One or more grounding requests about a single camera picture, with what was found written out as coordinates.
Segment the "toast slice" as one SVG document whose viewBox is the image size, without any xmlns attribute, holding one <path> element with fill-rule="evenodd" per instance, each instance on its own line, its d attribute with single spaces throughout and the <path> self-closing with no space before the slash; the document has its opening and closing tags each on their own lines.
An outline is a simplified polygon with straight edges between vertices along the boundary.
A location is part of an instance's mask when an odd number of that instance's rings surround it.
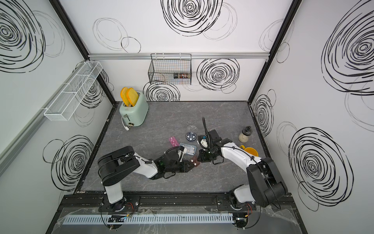
<svg viewBox="0 0 374 234">
<path fill-rule="evenodd" d="M 133 88 L 129 88 L 126 91 L 126 97 L 127 97 L 127 100 L 129 101 L 129 104 L 131 106 L 135 106 L 139 99 L 139 94 Z"/>
<path fill-rule="evenodd" d="M 124 102 L 125 106 L 129 107 L 131 104 L 130 104 L 128 98 L 127 98 L 127 91 L 128 91 L 127 87 L 122 88 L 122 90 L 120 91 L 120 96 L 121 96 L 122 101 Z"/>
</svg>

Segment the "right toast slice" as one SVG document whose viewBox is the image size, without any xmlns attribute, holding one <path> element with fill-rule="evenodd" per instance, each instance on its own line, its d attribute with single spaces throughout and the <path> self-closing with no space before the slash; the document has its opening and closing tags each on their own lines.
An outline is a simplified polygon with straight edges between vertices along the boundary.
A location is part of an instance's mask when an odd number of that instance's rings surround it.
<svg viewBox="0 0 374 234">
<path fill-rule="evenodd" d="M 129 88 L 126 91 L 126 97 L 127 97 L 127 100 L 129 101 L 129 104 L 131 106 L 135 106 L 139 99 L 139 94 L 133 88 Z"/>
</svg>

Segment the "blue rectangular pillbox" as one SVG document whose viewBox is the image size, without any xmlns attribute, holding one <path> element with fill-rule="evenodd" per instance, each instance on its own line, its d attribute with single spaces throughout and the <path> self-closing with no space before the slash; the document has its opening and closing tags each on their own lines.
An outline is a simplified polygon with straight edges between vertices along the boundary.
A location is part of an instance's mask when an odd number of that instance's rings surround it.
<svg viewBox="0 0 374 234">
<path fill-rule="evenodd" d="M 187 143 L 180 143 L 180 146 L 184 148 L 183 153 L 187 155 L 194 156 L 197 151 L 197 147 L 195 145 L 187 144 Z"/>
</svg>

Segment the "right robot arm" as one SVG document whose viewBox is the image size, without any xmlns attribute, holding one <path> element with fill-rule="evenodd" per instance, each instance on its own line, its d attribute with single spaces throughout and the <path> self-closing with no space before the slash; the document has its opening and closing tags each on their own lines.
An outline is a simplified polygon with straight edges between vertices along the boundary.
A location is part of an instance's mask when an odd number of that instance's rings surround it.
<svg viewBox="0 0 374 234">
<path fill-rule="evenodd" d="M 235 209 L 245 203 L 266 207 L 288 194 L 288 188 L 275 164 L 269 157 L 260 158 L 237 146 L 233 141 L 218 136 L 216 130 L 198 136 L 199 162 L 214 162 L 218 157 L 229 160 L 244 170 L 248 184 L 230 191 L 231 205 Z"/>
</svg>

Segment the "dark red pillbox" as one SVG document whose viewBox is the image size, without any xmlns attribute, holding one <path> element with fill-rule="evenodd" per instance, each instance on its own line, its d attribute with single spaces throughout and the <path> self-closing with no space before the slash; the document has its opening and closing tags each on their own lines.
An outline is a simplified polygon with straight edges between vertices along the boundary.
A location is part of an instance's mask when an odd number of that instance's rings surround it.
<svg viewBox="0 0 374 234">
<path fill-rule="evenodd" d="M 200 165 L 200 162 L 198 161 L 198 157 L 197 156 L 193 156 L 191 159 L 190 159 L 191 163 L 195 166 L 195 167 L 198 167 Z"/>
</svg>

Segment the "left toast slice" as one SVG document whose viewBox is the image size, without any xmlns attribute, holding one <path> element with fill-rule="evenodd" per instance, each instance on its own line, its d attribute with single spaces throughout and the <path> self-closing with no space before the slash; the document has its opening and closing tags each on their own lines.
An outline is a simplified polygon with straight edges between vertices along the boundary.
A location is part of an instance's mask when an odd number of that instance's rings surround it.
<svg viewBox="0 0 374 234">
<path fill-rule="evenodd" d="M 122 90 L 120 91 L 120 96 L 121 96 L 122 101 L 124 102 L 125 106 L 129 107 L 131 104 L 130 104 L 128 98 L 127 98 L 127 91 L 128 91 L 127 87 L 122 88 Z"/>
</svg>

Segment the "glass bottle black cap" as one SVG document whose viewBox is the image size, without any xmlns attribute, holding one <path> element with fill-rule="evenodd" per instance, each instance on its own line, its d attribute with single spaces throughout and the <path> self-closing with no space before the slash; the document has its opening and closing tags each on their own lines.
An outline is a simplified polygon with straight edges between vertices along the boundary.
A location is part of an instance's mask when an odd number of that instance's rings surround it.
<svg viewBox="0 0 374 234">
<path fill-rule="evenodd" d="M 249 137 L 252 135 L 252 128 L 251 126 L 246 126 L 242 129 L 241 133 L 239 134 L 239 141 L 242 143 L 246 143 L 249 141 Z"/>
</svg>

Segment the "pink pillbox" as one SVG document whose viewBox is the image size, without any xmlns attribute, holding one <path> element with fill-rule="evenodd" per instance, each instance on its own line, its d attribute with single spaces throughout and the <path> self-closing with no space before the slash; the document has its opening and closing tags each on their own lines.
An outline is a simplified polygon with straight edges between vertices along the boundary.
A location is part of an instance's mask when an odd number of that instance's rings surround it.
<svg viewBox="0 0 374 234">
<path fill-rule="evenodd" d="M 180 146 L 180 144 L 178 143 L 178 141 L 176 140 L 174 136 L 170 137 L 168 140 L 170 144 L 172 145 L 172 147 Z"/>
</svg>

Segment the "spice jars in basket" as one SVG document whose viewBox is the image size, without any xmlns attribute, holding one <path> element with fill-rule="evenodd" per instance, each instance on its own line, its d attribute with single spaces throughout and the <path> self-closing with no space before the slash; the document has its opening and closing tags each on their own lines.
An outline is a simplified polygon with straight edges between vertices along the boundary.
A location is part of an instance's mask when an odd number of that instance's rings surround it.
<svg viewBox="0 0 374 234">
<path fill-rule="evenodd" d="M 189 73 L 174 73 L 174 79 L 190 79 L 191 75 Z"/>
</svg>

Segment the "mint green toaster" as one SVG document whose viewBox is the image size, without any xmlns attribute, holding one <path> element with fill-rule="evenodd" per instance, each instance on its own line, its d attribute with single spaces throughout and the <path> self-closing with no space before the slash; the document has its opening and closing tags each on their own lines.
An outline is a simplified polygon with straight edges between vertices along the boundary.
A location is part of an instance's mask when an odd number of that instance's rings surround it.
<svg viewBox="0 0 374 234">
<path fill-rule="evenodd" d="M 125 103 L 119 106 L 122 122 L 126 127 L 136 127 L 143 124 L 149 110 L 149 105 L 143 93 L 138 93 L 139 99 L 135 106 L 127 107 Z"/>
</svg>

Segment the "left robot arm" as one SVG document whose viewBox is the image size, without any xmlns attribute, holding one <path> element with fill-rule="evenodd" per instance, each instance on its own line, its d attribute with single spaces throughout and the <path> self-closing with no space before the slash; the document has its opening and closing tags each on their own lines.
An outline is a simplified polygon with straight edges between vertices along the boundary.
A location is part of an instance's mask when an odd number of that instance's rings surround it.
<svg viewBox="0 0 374 234">
<path fill-rule="evenodd" d="M 137 154 L 132 146 L 126 146 L 102 156 L 97 162 L 98 174 L 109 203 L 113 205 L 125 200 L 121 181 L 131 173 L 157 180 L 189 172 L 195 165 L 184 159 L 186 152 L 183 146 L 176 146 L 165 151 L 161 157 L 149 160 Z"/>
</svg>

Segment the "aluminium wall rail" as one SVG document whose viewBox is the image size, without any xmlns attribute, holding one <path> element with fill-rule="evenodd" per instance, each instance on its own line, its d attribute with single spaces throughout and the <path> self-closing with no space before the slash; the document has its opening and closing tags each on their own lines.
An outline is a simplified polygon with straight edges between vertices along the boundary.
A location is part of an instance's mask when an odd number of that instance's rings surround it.
<svg viewBox="0 0 374 234">
<path fill-rule="evenodd" d="M 96 53 L 91 60 L 143 60 L 143 59 L 268 59 L 268 52 L 193 52 L 193 53 Z"/>
</svg>

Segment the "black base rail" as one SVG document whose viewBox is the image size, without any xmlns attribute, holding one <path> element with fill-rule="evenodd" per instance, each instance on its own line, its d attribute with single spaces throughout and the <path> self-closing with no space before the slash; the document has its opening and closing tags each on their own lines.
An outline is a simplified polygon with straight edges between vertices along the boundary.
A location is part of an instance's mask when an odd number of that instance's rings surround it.
<svg viewBox="0 0 374 234">
<path fill-rule="evenodd" d="M 205 207 L 213 211 L 239 211 L 244 204 L 234 204 L 228 192 L 220 193 L 172 193 L 172 192 L 125 192 L 116 205 L 108 201 L 103 191 L 83 191 L 65 195 L 60 202 L 62 208 L 101 208 L 104 212 L 137 212 L 145 207 Z"/>
</svg>

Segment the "yellow mug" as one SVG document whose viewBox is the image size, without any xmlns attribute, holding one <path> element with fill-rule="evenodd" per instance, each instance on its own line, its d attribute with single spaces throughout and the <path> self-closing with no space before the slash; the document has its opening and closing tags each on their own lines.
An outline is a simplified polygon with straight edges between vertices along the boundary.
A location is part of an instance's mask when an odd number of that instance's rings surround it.
<svg viewBox="0 0 374 234">
<path fill-rule="evenodd" d="M 257 150 L 252 147 L 245 147 L 244 145 L 241 145 L 240 148 L 253 156 L 256 156 L 256 157 L 259 156 L 259 153 L 257 152 Z"/>
</svg>

